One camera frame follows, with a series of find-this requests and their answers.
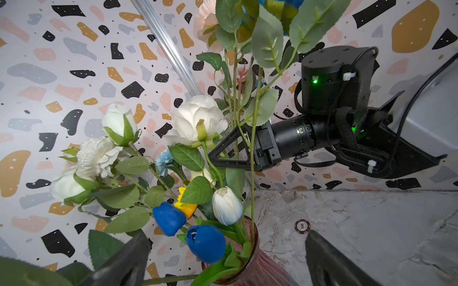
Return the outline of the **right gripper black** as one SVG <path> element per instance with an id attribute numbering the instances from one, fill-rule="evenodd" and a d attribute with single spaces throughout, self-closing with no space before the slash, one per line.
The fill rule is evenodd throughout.
<path id="1" fill-rule="evenodd" d="M 251 127 L 243 125 L 230 131 L 208 154 L 216 167 L 251 170 L 250 137 Z M 254 170 L 262 172 L 275 167 L 282 161 L 279 145 L 272 124 L 266 122 L 256 127 Z"/>

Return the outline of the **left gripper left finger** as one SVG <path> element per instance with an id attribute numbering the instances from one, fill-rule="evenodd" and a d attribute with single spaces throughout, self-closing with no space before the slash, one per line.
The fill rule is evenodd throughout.
<path id="1" fill-rule="evenodd" d="M 150 252 L 150 241 L 143 232 L 127 243 L 105 232 L 90 232 L 88 246 L 94 272 L 80 286 L 142 285 Z"/>

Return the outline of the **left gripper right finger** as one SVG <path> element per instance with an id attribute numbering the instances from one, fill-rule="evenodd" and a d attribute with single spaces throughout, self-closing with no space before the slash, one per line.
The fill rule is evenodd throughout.
<path id="1" fill-rule="evenodd" d="M 305 248 L 307 265 L 314 286 L 378 286 L 380 284 L 316 231 L 308 233 Z"/>

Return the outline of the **brown ribbed glass vase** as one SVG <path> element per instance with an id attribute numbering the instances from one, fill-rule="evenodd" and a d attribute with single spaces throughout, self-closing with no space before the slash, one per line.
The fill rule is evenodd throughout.
<path id="1" fill-rule="evenodd" d="M 254 242 L 240 243 L 233 226 L 224 226 L 213 220 L 198 219 L 199 225 L 222 227 L 227 237 L 227 248 L 222 261 L 202 262 L 202 273 L 192 282 L 193 286 L 296 286 L 298 283 L 278 263 L 260 249 L 256 225 L 245 216 L 245 228 L 253 235 Z"/>

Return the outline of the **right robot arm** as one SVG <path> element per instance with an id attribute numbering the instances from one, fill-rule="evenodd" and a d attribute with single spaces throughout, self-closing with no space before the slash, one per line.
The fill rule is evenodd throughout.
<path id="1" fill-rule="evenodd" d="M 220 167 L 302 164 L 321 148 L 334 162 L 373 178 L 397 179 L 439 165 L 458 152 L 458 58 L 428 79 L 369 106 L 378 49 L 334 46 L 301 62 L 294 93 L 299 116 L 233 130 L 210 152 Z"/>

